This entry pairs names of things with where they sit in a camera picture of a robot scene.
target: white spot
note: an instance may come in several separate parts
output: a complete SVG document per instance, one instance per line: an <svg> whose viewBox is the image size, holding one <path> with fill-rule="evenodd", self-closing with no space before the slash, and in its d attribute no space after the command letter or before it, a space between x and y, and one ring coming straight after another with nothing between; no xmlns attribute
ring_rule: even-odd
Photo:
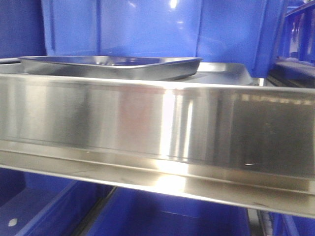
<svg viewBox="0 0 315 236"><path fill-rule="evenodd" d="M18 223L18 219L17 219L17 218L14 218L14 219L12 219L12 220L9 221L8 226L9 226L9 227L13 227L13 226L15 226L17 223Z"/></svg>

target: shallow metal pan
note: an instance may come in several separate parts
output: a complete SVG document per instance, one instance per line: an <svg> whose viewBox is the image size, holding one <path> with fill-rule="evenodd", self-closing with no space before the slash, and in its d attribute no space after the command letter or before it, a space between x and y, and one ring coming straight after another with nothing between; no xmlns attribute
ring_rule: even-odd
<svg viewBox="0 0 315 236"><path fill-rule="evenodd" d="M21 63L9 64L7 62L0 64L0 73L23 74L24 68ZM253 84L253 79L243 64L218 62L201 62L196 74L176 81L219 85Z"/></svg>
<svg viewBox="0 0 315 236"><path fill-rule="evenodd" d="M25 72L91 78L176 80L197 72L202 58L109 56L20 57Z"/></svg>

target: stainless steel tray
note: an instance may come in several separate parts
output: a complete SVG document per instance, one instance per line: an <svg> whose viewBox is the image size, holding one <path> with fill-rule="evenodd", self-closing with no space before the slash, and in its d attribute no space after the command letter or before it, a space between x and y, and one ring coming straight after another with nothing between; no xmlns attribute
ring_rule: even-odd
<svg viewBox="0 0 315 236"><path fill-rule="evenodd" d="M313 89L0 74L0 167L315 218L314 110Z"/></svg>
<svg viewBox="0 0 315 236"><path fill-rule="evenodd" d="M202 58L109 56L20 57L25 72L91 78L176 80L197 72Z"/></svg>
<svg viewBox="0 0 315 236"><path fill-rule="evenodd" d="M4 60L1 64L0 73L23 74L24 68L21 63L11 63ZM218 85L252 85L253 79L249 75L246 67L238 63L217 63L201 62L196 74L182 79L177 82L201 83L201 84L218 84Z"/></svg>

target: blue plastic bin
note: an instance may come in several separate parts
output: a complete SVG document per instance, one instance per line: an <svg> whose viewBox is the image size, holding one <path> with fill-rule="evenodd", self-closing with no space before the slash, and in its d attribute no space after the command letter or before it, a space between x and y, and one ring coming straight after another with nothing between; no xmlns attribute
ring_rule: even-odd
<svg viewBox="0 0 315 236"><path fill-rule="evenodd" d="M289 12L284 21L279 56L293 61L315 62L315 1Z"/></svg>
<svg viewBox="0 0 315 236"><path fill-rule="evenodd" d="M250 236L247 210L118 189L87 236Z"/></svg>
<svg viewBox="0 0 315 236"><path fill-rule="evenodd" d="M202 57L266 77L286 0L42 0L47 54Z"/></svg>
<svg viewBox="0 0 315 236"><path fill-rule="evenodd" d="M0 0L0 58L45 55L40 0Z"/></svg>
<svg viewBox="0 0 315 236"><path fill-rule="evenodd" d="M270 213L273 236L315 236L315 219Z"/></svg>
<svg viewBox="0 0 315 236"><path fill-rule="evenodd" d="M0 169L1 236L67 236L111 187Z"/></svg>

